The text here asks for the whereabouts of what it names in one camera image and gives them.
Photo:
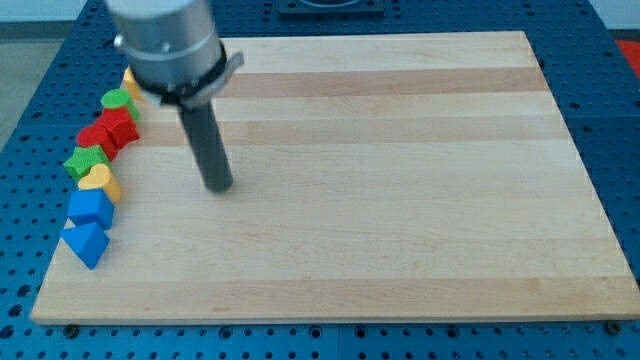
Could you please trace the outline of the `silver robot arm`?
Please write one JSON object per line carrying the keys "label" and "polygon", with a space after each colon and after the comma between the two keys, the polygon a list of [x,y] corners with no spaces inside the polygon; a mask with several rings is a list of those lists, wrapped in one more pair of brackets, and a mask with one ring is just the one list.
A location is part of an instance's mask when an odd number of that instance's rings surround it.
{"label": "silver robot arm", "polygon": [[244,64],[217,35],[208,0],[107,0],[125,55],[145,96],[192,109],[208,104]]}

